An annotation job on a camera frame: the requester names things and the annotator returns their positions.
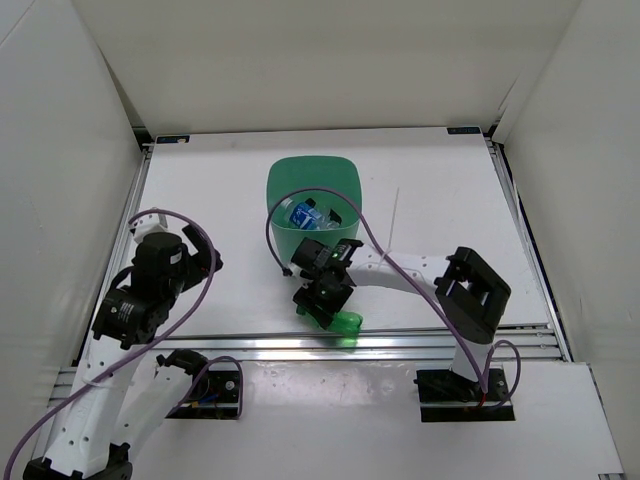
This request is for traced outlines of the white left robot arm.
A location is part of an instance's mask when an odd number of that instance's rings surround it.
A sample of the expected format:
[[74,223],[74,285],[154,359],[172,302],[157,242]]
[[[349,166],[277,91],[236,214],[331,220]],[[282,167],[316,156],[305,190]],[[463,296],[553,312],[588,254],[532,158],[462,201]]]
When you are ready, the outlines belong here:
[[181,234],[160,225],[136,226],[130,266],[112,280],[92,325],[92,338],[45,453],[27,463],[26,479],[128,479],[150,434],[183,404],[211,396],[212,360],[188,349],[156,359],[151,384],[124,403],[143,357],[160,341],[178,297],[209,288],[223,263],[209,236],[186,224]]

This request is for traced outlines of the green plastic soda bottle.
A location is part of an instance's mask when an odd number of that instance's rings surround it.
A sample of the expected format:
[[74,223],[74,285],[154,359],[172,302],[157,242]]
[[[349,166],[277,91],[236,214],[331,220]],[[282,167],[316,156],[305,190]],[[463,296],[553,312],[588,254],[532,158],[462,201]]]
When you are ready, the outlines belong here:
[[[311,323],[314,327],[322,329],[318,324],[309,316],[300,316],[308,323]],[[357,337],[360,333],[363,323],[363,316],[349,311],[339,311],[334,314],[334,321],[328,330],[323,330],[331,333],[341,335],[343,337]]]

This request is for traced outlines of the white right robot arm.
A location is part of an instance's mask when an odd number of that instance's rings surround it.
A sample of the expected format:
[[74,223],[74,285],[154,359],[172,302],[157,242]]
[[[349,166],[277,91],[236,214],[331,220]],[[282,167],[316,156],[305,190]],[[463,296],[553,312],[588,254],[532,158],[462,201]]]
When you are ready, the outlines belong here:
[[452,393],[470,400],[488,391],[494,338],[511,288],[475,250],[459,247],[448,256],[429,257],[385,253],[354,239],[329,247],[306,238],[288,268],[302,282],[294,302],[324,329],[357,287],[422,297],[457,342],[449,375]]

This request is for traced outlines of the clear unlabelled plastic bottle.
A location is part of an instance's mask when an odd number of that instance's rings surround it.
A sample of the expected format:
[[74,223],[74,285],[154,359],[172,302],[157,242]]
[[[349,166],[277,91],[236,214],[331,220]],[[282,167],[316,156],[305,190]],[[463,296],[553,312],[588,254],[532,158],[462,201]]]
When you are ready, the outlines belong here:
[[342,217],[326,204],[317,204],[316,210],[321,219],[318,222],[320,230],[335,230],[342,226]]

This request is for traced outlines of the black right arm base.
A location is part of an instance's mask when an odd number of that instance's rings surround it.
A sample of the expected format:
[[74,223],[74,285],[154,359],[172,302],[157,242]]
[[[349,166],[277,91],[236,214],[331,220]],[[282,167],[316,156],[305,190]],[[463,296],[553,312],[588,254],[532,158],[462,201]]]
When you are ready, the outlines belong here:
[[514,408],[506,400],[508,384],[502,368],[491,368],[484,394],[478,382],[450,370],[417,370],[422,423],[470,423],[515,421]]

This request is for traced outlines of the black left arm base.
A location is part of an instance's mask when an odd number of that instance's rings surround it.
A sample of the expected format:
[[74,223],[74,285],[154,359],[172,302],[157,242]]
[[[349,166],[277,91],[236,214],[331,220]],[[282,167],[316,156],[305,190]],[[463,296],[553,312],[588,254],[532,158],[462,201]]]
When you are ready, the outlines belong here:
[[228,355],[208,359],[194,350],[178,349],[158,356],[162,367],[178,367],[190,378],[188,390],[167,419],[239,420],[243,413],[244,372]]

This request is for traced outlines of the blue label bottle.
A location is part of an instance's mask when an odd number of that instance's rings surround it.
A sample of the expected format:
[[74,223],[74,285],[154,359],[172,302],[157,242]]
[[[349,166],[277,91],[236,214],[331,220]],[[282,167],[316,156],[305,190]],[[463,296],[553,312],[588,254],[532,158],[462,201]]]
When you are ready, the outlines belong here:
[[320,230],[324,216],[306,202],[296,202],[286,198],[280,203],[282,218],[288,228],[315,231]]

